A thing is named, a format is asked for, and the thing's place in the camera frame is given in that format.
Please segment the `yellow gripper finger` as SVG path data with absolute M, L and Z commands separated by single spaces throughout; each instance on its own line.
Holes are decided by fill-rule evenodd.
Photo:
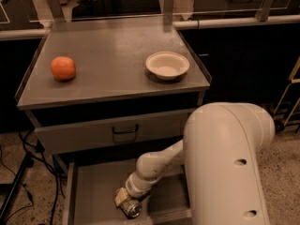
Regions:
M 122 203 L 129 201 L 131 197 L 128 194 L 128 191 L 124 187 L 120 187 L 114 197 L 114 203 L 117 207 L 120 207 Z

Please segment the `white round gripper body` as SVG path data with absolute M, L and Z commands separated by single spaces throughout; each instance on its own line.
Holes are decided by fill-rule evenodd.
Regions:
M 125 188 L 130 197 L 141 198 L 153 186 L 151 180 L 141 178 L 136 172 L 133 172 L 125 183 Z

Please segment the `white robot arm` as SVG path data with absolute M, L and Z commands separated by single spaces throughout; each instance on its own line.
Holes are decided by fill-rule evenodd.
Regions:
M 183 165 L 193 225 L 270 225 L 256 152 L 274 137 L 274 121 L 260 106 L 203 105 L 188 118 L 181 141 L 138 158 L 114 203 L 135 218 L 141 211 L 136 200 Z

